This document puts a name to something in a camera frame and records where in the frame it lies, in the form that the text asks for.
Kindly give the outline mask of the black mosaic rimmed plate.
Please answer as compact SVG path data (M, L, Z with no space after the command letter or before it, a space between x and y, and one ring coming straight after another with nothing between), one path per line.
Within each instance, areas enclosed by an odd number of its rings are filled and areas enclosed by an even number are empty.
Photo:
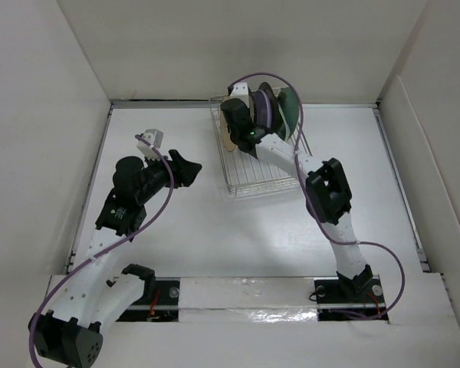
M248 90L247 94L247 107L249 110L249 115L252 123L255 122L255 106L254 106L254 98L253 98L253 92L251 90Z

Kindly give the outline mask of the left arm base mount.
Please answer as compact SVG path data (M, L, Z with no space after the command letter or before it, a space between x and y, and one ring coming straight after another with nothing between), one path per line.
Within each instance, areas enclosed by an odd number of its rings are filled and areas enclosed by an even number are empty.
M179 278L158 278L152 296L131 304L117 322L177 322L179 296Z

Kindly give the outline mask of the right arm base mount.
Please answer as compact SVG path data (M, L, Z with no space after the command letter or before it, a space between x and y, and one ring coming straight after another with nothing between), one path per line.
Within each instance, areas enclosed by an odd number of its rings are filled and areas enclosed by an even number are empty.
M379 278L359 293L347 296L333 278L317 279L309 300L317 305L319 321L349 321L381 314L386 309Z

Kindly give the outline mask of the brown rimmed cream plate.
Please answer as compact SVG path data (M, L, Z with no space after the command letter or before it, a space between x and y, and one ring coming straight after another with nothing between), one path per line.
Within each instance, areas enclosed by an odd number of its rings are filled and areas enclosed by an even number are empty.
M272 109L272 125L271 130L279 135L280 128L282 127L283 121L281 119L279 109L278 109L278 99L274 95L274 91L271 88L271 85L267 82L262 82L258 90L263 90L269 97L271 101L271 109Z

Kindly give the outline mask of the teal rectangular ceramic plate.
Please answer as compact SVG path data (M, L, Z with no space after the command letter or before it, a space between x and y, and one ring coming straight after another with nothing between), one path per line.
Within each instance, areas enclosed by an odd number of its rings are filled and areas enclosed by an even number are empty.
M286 101L278 101L278 109L283 121L282 127L280 128L280 138L287 141L291 138L298 120L298 111L295 105L289 104Z

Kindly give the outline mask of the purple plastic plate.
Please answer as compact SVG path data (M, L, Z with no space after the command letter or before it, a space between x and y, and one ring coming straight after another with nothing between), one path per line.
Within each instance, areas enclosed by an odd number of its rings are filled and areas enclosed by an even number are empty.
M253 93L255 124L271 129L272 109L271 101L263 90L256 90Z

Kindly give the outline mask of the teal round plate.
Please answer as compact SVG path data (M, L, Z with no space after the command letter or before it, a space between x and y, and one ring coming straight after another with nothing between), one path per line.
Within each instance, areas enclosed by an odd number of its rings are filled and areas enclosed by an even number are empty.
M296 93L289 87L284 87L278 95L278 102L286 120L289 132L292 135L297 127L300 110Z

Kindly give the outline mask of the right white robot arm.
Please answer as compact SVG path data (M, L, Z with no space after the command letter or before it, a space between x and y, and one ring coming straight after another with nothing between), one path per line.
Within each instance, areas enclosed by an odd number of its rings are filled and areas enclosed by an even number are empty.
M332 246L340 295L347 301L357 301L366 293L373 272L353 230L352 192L340 161L320 161L285 142L266 126L253 123L250 110L238 98L222 102L220 111L232 142L241 151L298 180L308 212Z

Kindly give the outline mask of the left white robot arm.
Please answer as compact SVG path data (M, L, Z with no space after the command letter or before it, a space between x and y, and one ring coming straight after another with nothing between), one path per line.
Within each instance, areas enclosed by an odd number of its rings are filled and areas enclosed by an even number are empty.
M135 236L151 225L145 204L161 189L191 186L202 165L177 150L158 159L120 159L110 190L95 222L86 258L45 297L30 319L29 353L39 366L44 357L68 367L91 367L104 334L132 304L156 304L159 290L153 269L116 264Z

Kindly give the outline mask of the tan floral round plate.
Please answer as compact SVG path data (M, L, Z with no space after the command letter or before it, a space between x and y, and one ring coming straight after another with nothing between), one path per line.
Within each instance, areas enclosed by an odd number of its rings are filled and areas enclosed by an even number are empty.
M227 124L225 115L222 112L222 110L220 110L219 112L219 119L220 119L223 146L228 152L232 153L237 148L237 145L233 143L231 140L228 124Z

